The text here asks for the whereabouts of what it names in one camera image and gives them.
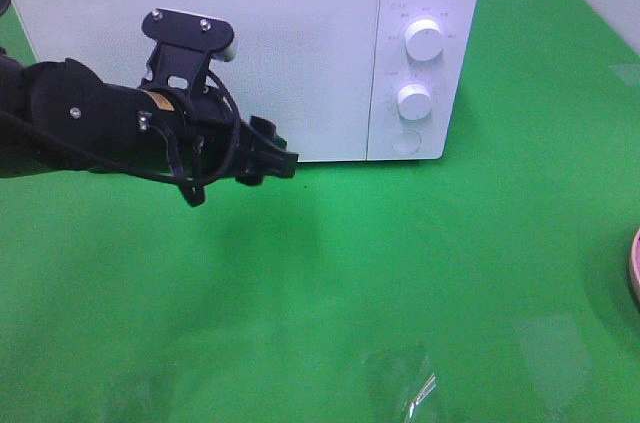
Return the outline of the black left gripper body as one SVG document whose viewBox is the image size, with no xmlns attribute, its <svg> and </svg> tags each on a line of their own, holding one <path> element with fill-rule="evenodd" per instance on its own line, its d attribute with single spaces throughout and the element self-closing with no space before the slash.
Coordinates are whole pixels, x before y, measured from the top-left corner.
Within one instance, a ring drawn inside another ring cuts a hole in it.
<svg viewBox="0 0 640 423">
<path fill-rule="evenodd" d="M 161 141 L 161 163 L 144 163 L 141 178 L 159 183 L 255 181 L 255 127 L 242 121 L 222 85 L 194 92 L 166 85 L 139 90 L 157 107 L 139 112 L 139 135 Z"/>
</svg>

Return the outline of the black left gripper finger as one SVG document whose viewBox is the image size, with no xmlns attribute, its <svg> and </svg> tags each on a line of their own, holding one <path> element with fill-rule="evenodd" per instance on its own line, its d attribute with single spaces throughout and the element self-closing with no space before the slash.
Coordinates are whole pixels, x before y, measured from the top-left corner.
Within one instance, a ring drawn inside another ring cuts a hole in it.
<svg viewBox="0 0 640 423">
<path fill-rule="evenodd" d="M 266 177 L 292 178 L 299 155 L 284 150 L 256 150 L 248 154 L 235 180 L 247 186 L 258 186 Z"/>
<path fill-rule="evenodd" d="M 249 126 L 266 143 L 281 150 L 287 149 L 287 142 L 277 134 L 276 125 L 271 121 L 252 115 Z"/>
</svg>

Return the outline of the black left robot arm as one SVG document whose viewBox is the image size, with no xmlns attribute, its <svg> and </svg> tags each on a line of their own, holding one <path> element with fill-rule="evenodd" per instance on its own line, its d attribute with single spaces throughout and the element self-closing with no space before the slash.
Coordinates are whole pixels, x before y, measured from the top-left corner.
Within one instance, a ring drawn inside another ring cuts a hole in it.
<svg viewBox="0 0 640 423">
<path fill-rule="evenodd" d="M 104 168 L 178 187 L 291 178 L 298 156 L 268 120 L 243 121 L 213 53 L 159 45 L 140 86 L 108 84 L 67 58 L 1 56 L 1 174 Z"/>
</svg>

